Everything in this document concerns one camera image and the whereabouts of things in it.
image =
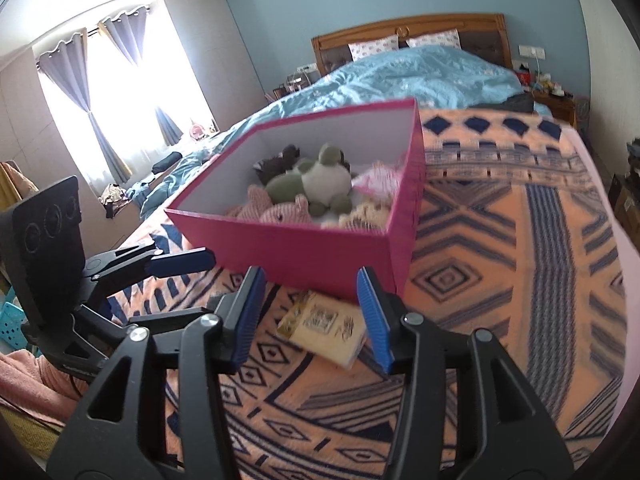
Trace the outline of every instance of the nightstand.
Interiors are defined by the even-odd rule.
[[[533,98],[537,103],[546,105],[551,110],[553,117],[559,121],[569,123],[574,128],[577,126],[573,99],[569,97],[554,97],[553,95],[537,91],[533,92]]]

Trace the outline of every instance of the wooden headboard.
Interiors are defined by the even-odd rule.
[[[511,68],[511,51],[503,14],[425,14],[395,18],[338,30],[313,38],[311,43],[316,53],[318,70],[325,76],[353,61],[350,43],[379,40],[397,34],[400,47],[403,48],[406,47],[408,38],[452,28],[458,30],[463,50],[490,63]]]

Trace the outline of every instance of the pink stuffed animal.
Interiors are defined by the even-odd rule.
[[[285,202],[267,209],[260,216],[260,222],[283,224],[305,224],[311,222],[309,202],[306,196],[300,194],[296,197],[295,202]]]
[[[241,220],[259,220],[262,214],[273,207],[271,198],[265,189],[251,184],[246,191],[249,202],[229,211],[226,216],[234,216]]]

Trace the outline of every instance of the white sheer curtain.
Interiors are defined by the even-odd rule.
[[[129,166],[129,184],[144,178],[151,166],[180,145],[162,139],[154,104],[171,116],[188,136],[191,121],[205,126],[211,112],[164,5],[147,20],[143,70],[129,63],[111,40],[92,34],[87,44],[87,71],[92,110],[113,149]],[[86,114],[44,74],[42,90],[60,135],[74,161],[100,195],[113,183]]]

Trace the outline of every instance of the wall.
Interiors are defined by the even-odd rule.
[[[226,0],[164,0],[211,113],[227,130],[267,103]]]
[[[0,72],[0,159],[14,159],[39,189],[81,175],[51,117],[31,49]],[[82,176],[79,199],[80,230],[88,256],[110,250],[138,224],[137,219],[132,224],[126,216],[106,219],[104,208]]]
[[[611,0],[580,0],[591,54],[589,137],[609,173],[626,173],[640,137],[640,50]]]
[[[314,61],[310,40],[363,23],[438,12],[502,12],[517,45],[542,46],[541,62],[569,91],[588,94],[589,52],[578,0],[227,0],[265,90]]]

